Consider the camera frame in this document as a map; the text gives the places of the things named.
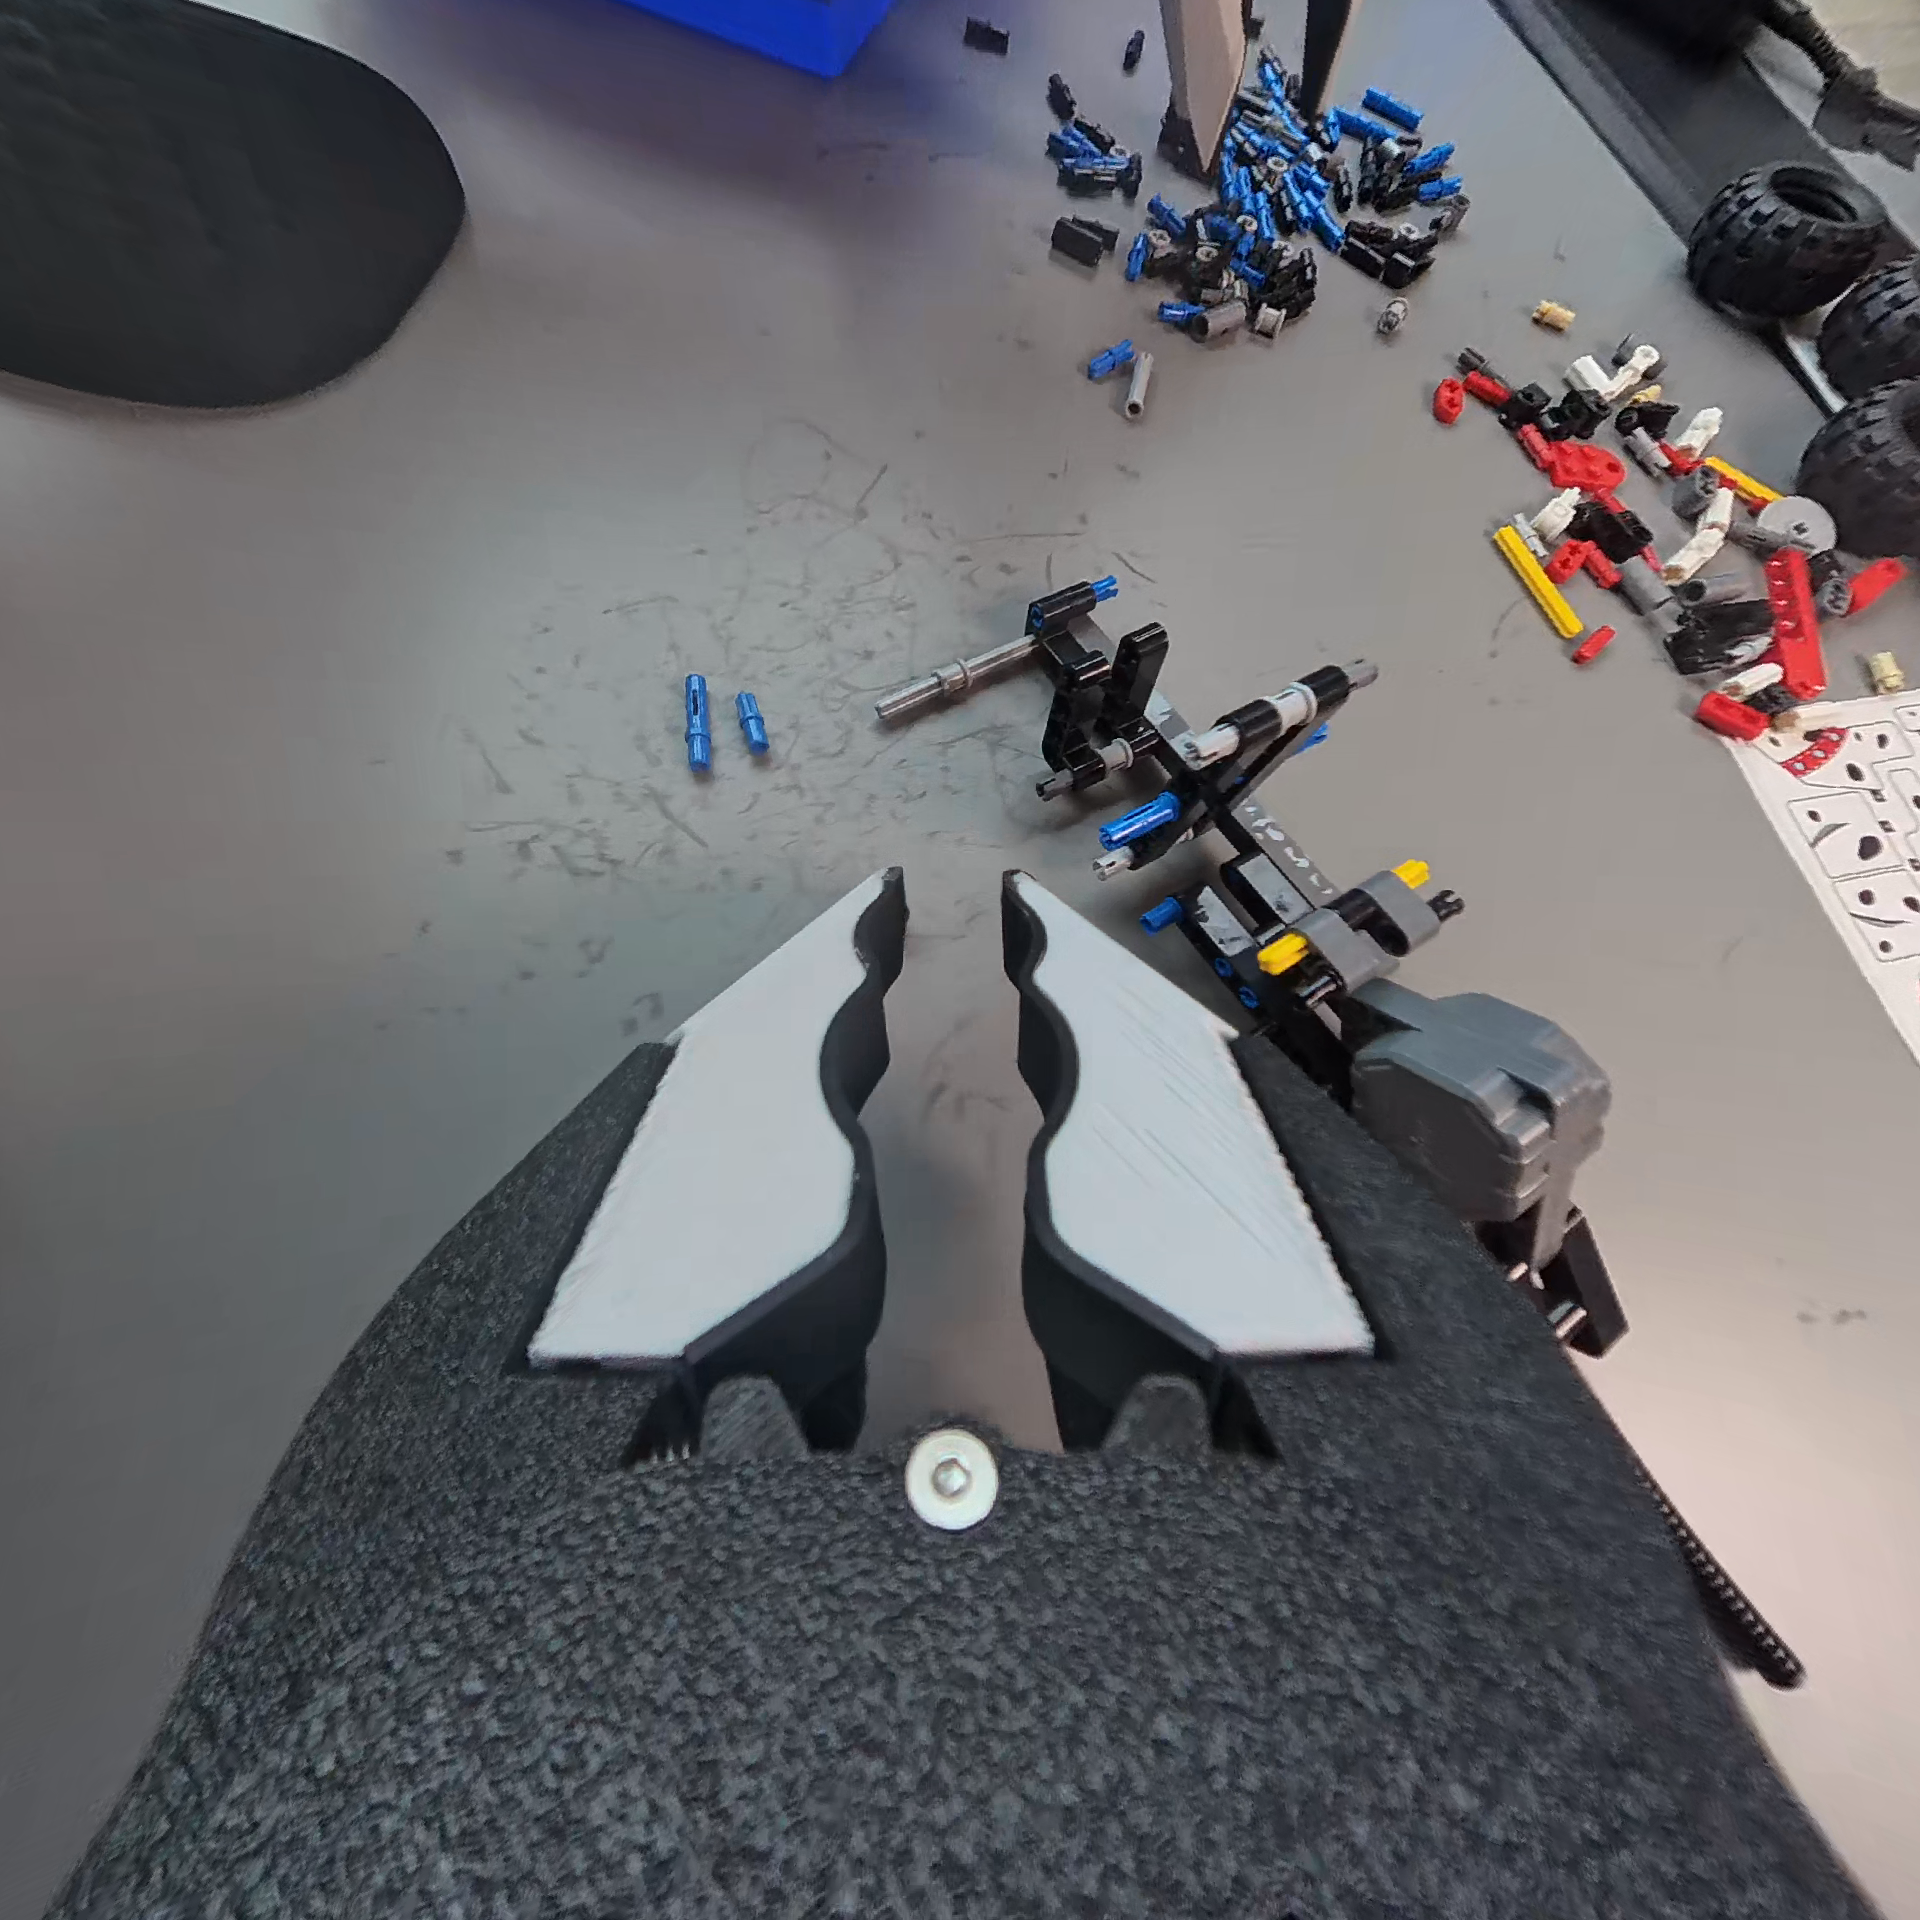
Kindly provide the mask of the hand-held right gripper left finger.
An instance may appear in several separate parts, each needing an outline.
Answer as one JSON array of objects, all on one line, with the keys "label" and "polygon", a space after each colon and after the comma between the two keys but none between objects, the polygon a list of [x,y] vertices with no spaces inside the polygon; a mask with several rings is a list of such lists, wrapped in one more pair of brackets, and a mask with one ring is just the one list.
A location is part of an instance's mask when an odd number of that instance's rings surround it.
[{"label": "hand-held right gripper left finger", "polygon": [[906,926],[900,868],[875,871],[666,1036],[530,1370],[660,1374],[685,1436],[764,1378],[811,1449],[855,1448],[887,1274],[864,1111]]}]

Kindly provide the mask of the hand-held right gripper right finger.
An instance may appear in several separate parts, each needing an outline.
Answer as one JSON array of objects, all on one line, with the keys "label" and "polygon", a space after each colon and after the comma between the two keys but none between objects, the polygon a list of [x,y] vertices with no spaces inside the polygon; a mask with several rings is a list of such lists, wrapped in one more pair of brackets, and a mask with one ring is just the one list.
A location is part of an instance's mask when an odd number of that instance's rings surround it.
[{"label": "hand-held right gripper right finger", "polygon": [[1020,1079],[1023,1313],[1068,1453],[1146,1381],[1201,1436],[1271,1453],[1250,1374],[1371,1362],[1375,1331],[1236,1054],[1236,1027],[1029,871],[1000,885]]}]

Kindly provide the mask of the blue plastic bin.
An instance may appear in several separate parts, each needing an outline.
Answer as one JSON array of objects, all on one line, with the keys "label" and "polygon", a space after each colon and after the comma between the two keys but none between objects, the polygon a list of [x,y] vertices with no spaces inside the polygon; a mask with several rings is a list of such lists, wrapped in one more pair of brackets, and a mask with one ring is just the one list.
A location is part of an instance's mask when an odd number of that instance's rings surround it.
[{"label": "blue plastic bin", "polygon": [[625,1],[811,77],[838,77],[896,1]]}]

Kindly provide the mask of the instruction sheet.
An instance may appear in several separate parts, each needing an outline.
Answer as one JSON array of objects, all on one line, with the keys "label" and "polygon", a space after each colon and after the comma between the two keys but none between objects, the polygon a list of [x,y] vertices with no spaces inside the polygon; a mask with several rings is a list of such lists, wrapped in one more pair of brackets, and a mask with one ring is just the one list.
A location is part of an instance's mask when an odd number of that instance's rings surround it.
[{"label": "instruction sheet", "polygon": [[1819,704],[1813,725],[1727,752],[1916,1054],[1917,692]]}]

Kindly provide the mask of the black desk rail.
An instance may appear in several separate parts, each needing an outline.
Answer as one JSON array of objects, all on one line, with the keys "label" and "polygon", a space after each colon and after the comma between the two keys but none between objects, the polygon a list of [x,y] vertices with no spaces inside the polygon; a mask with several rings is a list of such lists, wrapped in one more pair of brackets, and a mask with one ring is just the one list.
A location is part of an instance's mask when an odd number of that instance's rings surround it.
[{"label": "black desk rail", "polygon": [[1809,169],[1844,204],[1875,198],[1745,53],[1685,59],[1610,1],[1492,8],[1681,243],[1720,185],[1765,160]]}]

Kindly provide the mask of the black toy assembly grey motor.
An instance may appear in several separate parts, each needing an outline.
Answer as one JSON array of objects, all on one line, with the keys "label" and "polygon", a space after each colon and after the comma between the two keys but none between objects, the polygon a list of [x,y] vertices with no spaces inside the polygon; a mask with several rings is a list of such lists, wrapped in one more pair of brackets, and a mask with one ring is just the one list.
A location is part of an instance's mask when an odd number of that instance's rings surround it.
[{"label": "black toy assembly grey motor", "polygon": [[1627,1316],[1575,1177],[1602,1146],[1610,1079],[1536,1010],[1403,983],[1401,965],[1465,899],[1418,860],[1336,887],[1260,800],[1262,782],[1306,754],[1379,670],[1367,661],[1322,666],[1196,728],[1161,686],[1166,626],[1112,639],[1095,620],[1115,596],[1115,576],[1041,596],[1023,636],[887,690],[878,721],[900,725],[1041,669],[1053,686],[1041,800],[1089,798],[1131,774],[1158,778],[1099,829],[1095,874],[1140,874],[1216,835],[1225,858],[1213,875],[1155,902],[1140,925],[1184,930],[1254,1030],[1421,1174],[1556,1340],[1606,1356]]}]

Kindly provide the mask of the pile of red white bricks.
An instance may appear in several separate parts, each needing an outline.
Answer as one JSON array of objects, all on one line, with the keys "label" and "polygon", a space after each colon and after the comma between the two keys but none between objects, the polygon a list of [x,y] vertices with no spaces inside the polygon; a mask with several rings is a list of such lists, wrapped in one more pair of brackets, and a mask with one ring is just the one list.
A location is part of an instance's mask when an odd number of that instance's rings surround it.
[{"label": "pile of red white bricks", "polygon": [[1654,636],[1703,732],[1797,732],[1819,704],[1851,701],[1843,643],[1917,587],[1917,560],[1840,549],[1824,507],[1718,446],[1718,406],[1666,398],[1662,367],[1629,337],[1607,361],[1575,359],[1556,387],[1521,384],[1461,348],[1429,414],[1452,429],[1483,411],[1546,487],[1492,542],[1569,663],[1595,666],[1618,639],[1616,618],[1575,605],[1581,589],[1607,596]]}]

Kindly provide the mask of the black toy tyre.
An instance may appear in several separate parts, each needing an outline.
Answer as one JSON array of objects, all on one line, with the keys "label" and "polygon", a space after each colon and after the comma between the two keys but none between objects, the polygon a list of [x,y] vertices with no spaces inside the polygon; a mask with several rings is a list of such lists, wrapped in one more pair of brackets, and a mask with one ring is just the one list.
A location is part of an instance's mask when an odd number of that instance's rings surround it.
[{"label": "black toy tyre", "polygon": [[1685,245],[1693,293],[1749,317],[1838,301],[1890,237],[1885,201],[1824,160],[1767,160],[1705,204]]},{"label": "black toy tyre", "polygon": [[1917,376],[1917,256],[1863,274],[1825,313],[1816,352],[1843,398]]},{"label": "black toy tyre", "polygon": [[1917,379],[1887,383],[1844,403],[1813,434],[1797,492],[1835,519],[1856,558],[1917,558]]}]

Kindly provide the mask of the pile of blue black pins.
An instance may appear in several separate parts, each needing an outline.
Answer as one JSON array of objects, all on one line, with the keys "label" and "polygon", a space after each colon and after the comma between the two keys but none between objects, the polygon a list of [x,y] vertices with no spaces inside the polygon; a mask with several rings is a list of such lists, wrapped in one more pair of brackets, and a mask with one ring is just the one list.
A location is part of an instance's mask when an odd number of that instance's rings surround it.
[{"label": "pile of blue black pins", "polygon": [[1252,51],[1213,177],[1178,208],[1143,187],[1143,154],[1077,112],[1049,77],[1043,154],[1074,198],[1115,197],[1139,231],[1084,209],[1057,217],[1049,252],[1095,271],[1120,264],[1127,286],[1158,290],[1155,321],[1198,344],[1273,340],[1317,303],[1322,267],[1363,274],[1382,303],[1433,271],[1440,245],[1471,213],[1455,143],[1425,143],[1425,112],[1387,89],[1356,107],[1300,107],[1300,76],[1269,46]]}]

